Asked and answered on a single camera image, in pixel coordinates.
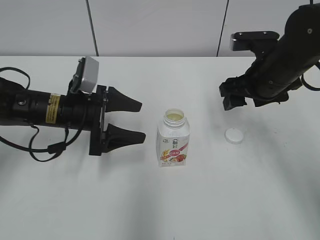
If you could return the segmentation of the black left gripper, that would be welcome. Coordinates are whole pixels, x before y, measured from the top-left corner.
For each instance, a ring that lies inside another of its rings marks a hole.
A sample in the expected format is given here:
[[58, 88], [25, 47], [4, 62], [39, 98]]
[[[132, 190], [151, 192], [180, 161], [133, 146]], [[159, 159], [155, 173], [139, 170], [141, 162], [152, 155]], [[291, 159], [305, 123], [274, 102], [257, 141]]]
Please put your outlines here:
[[96, 92], [92, 94], [69, 92], [61, 97], [58, 124], [64, 128], [76, 130], [76, 134], [66, 141], [65, 146], [69, 147], [73, 144], [83, 131], [90, 132], [90, 156], [101, 156], [102, 153], [109, 153], [115, 149], [143, 144], [146, 139], [145, 133], [123, 129], [110, 123], [103, 132], [103, 141], [101, 140], [101, 116], [105, 106], [107, 113], [138, 113], [142, 105], [141, 102], [122, 94], [111, 86], [107, 90], [106, 86], [98, 85]]

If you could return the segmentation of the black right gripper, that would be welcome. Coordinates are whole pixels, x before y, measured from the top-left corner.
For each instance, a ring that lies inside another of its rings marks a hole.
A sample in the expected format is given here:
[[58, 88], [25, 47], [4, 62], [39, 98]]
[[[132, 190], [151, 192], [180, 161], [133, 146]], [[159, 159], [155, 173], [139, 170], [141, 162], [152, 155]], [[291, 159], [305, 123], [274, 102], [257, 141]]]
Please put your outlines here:
[[289, 100], [289, 64], [287, 62], [254, 62], [241, 76], [227, 78], [219, 86], [225, 111], [246, 106], [245, 98], [255, 107]]

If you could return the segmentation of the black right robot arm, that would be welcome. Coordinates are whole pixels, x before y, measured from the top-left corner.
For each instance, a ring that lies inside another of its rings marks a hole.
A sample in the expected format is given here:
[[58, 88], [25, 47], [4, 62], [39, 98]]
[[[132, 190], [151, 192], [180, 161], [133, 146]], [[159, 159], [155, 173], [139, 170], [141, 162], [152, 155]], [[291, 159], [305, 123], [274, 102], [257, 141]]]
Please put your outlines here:
[[255, 107], [282, 103], [289, 91], [301, 86], [319, 91], [306, 83], [303, 74], [320, 66], [320, 5], [301, 5], [288, 18], [283, 36], [274, 31], [236, 32], [230, 37], [234, 52], [251, 51], [255, 61], [243, 75], [227, 78], [219, 86], [223, 108], [245, 106], [246, 98]]

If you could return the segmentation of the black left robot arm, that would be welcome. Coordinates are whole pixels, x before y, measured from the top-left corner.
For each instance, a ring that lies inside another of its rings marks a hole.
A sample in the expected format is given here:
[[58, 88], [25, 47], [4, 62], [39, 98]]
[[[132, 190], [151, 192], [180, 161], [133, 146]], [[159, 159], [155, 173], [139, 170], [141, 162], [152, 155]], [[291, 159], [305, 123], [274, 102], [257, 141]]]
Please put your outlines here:
[[47, 126], [77, 131], [70, 141], [64, 140], [45, 149], [33, 149], [30, 145], [20, 147], [20, 150], [32, 154], [48, 153], [58, 156], [82, 131], [90, 132], [91, 156], [101, 156], [118, 148], [142, 144], [146, 139], [145, 133], [122, 129], [111, 123], [105, 125], [105, 113], [138, 113], [141, 108], [141, 102], [111, 86], [98, 85], [96, 92], [91, 94], [68, 92], [67, 95], [58, 95], [25, 89], [4, 78], [0, 80], [1, 126]]

